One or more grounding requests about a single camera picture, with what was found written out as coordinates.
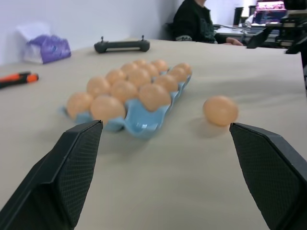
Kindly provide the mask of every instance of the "office background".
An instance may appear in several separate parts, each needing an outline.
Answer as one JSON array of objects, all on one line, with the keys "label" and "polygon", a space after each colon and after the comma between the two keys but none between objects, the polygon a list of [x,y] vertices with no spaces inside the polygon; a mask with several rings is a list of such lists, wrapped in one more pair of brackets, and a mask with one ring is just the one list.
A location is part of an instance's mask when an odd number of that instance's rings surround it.
[{"label": "office background", "polygon": [[[162,27],[183,0],[11,0],[0,1],[0,65],[21,59],[16,26],[46,22],[53,32],[67,38],[72,50],[107,40],[126,37],[164,38]],[[255,4],[255,0],[207,0],[213,23],[231,25],[234,8]]]}]

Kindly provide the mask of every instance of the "egg carton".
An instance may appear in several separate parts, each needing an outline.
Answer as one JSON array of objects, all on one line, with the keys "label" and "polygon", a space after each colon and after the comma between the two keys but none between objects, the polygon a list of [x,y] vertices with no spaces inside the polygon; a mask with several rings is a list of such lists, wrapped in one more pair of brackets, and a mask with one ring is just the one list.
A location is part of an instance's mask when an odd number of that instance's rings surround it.
[{"label": "egg carton", "polygon": [[[174,106],[174,103],[181,96],[182,91],[191,79],[191,75],[188,76],[186,82],[180,82],[178,84],[178,91],[171,92],[170,96],[172,103],[170,105],[162,106],[155,112],[147,111],[139,99],[128,100],[125,103],[127,110],[126,118],[118,117],[109,120],[104,126],[104,130],[117,132],[122,129],[126,129],[131,135],[136,138],[150,139],[156,132],[162,127],[166,114]],[[61,111],[68,116],[66,108],[61,108]],[[93,121],[90,112],[80,113],[74,120],[77,124]]]}]

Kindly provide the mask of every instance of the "person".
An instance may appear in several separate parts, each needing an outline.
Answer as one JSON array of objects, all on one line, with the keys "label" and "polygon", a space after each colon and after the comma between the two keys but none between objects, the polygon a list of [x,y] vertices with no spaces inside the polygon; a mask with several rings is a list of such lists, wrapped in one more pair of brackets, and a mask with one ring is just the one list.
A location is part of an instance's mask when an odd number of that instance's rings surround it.
[{"label": "person", "polygon": [[205,1],[183,1],[171,24],[174,40],[242,46],[238,40],[214,31],[210,10],[204,6]]}]

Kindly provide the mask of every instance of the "egg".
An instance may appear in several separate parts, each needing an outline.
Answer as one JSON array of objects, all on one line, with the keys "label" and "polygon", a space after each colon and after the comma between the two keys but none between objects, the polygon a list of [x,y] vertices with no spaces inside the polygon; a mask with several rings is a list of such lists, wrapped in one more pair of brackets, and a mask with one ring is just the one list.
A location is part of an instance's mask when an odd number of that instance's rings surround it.
[{"label": "egg", "polygon": [[121,80],[116,82],[111,88],[111,96],[119,99],[122,103],[139,96],[138,89],[129,81]]},{"label": "egg", "polygon": [[147,61],[144,60],[144,59],[138,59],[138,60],[134,61],[134,63],[137,64],[138,66],[142,66],[142,65],[147,64]]},{"label": "egg", "polygon": [[154,81],[156,84],[161,85],[168,92],[178,91],[178,83],[175,78],[169,74],[163,74],[157,77]]},{"label": "egg", "polygon": [[186,82],[188,79],[188,75],[183,68],[173,68],[167,74],[172,75],[175,80],[179,82]]},{"label": "egg", "polygon": [[146,84],[141,87],[139,100],[150,112],[154,112],[161,106],[170,105],[172,103],[171,96],[166,89],[155,83]]},{"label": "egg", "polygon": [[136,70],[139,66],[133,62],[126,63],[123,65],[120,69],[124,71],[125,73],[128,73],[130,71]]},{"label": "egg", "polygon": [[134,84],[137,89],[142,85],[151,83],[150,74],[144,69],[135,69],[128,73],[128,81]]},{"label": "egg", "polygon": [[160,75],[159,70],[157,69],[157,67],[154,66],[151,63],[147,63],[145,65],[142,65],[141,68],[146,70],[147,72],[149,72],[149,74],[150,74],[150,76],[152,78],[158,77]]},{"label": "egg", "polygon": [[214,96],[203,104],[203,113],[207,120],[217,126],[227,126],[238,117],[237,104],[228,97]]},{"label": "egg", "polygon": [[158,59],[156,61],[153,61],[152,64],[156,66],[159,72],[166,72],[168,71],[168,65],[165,61]]},{"label": "egg", "polygon": [[121,69],[113,69],[106,75],[106,80],[110,83],[111,86],[117,81],[126,79],[127,74]]},{"label": "egg", "polygon": [[192,68],[188,63],[180,63],[178,65],[176,65],[174,68],[183,68],[186,72],[187,75],[191,75],[192,74]]},{"label": "egg", "polygon": [[96,97],[90,108],[94,120],[102,120],[106,125],[109,120],[126,117],[126,110],[122,102],[108,95],[100,95]]},{"label": "egg", "polygon": [[76,119],[79,113],[90,110],[94,98],[87,92],[76,92],[68,99],[66,111],[70,118]]},{"label": "egg", "polygon": [[91,78],[86,86],[86,91],[94,98],[101,94],[110,93],[110,83],[104,77]]}]

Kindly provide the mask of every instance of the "remote controller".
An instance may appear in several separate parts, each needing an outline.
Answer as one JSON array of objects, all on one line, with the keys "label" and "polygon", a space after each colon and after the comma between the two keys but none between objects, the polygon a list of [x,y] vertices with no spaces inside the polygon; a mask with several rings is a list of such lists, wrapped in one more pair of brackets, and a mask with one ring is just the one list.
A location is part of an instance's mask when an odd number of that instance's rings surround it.
[{"label": "remote controller", "polygon": [[105,53],[107,49],[125,49],[125,48],[138,48],[142,52],[147,52],[150,48],[150,42],[144,40],[144,35],[142,40],[139,41],[127,41],[127,42],[108,42],[104,41],[104,37],[101,37],[101,41],[94,45],[97,53]]}]

